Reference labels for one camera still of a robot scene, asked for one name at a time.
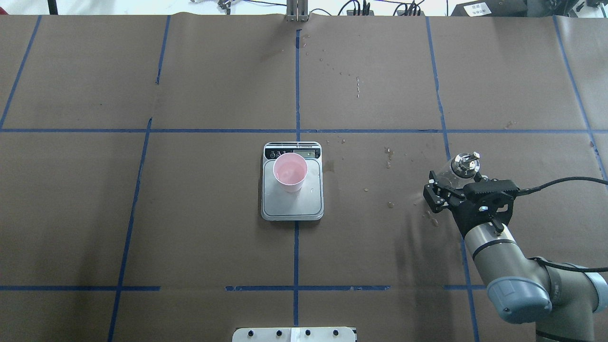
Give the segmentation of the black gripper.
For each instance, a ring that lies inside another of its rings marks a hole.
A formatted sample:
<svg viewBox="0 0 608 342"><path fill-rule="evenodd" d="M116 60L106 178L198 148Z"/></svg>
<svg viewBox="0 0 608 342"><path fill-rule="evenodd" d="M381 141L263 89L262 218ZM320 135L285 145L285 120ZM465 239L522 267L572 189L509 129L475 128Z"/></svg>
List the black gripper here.
<svg viewBox="0 0 608 342"><path fill-rule="evenodd" d="M453 171L430 171L429 180L436 184L423 187L423 197L433 213L450 210L454 221L465 238L475 227L491 224L494 233L501 236L513 215L515 195L505 190L464 198L464 179Z"/></svg>

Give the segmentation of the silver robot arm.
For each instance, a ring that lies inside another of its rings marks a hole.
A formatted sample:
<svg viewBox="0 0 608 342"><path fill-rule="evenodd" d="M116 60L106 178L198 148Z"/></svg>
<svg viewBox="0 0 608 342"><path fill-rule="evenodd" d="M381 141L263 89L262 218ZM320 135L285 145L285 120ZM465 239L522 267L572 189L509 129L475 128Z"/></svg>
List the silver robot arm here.
<svg viewBox="0 0 608 342"><path fill-rule="evenodd" d="M452 213L465 247L500 318L535 324L538 342L594 342L595 313L607 307L606 267L589 268L526 257L508 229L517 197L575 181L559 178L521 189L477 172L456 187L456 175L428 174L423 197L434 213Z"/></svg>

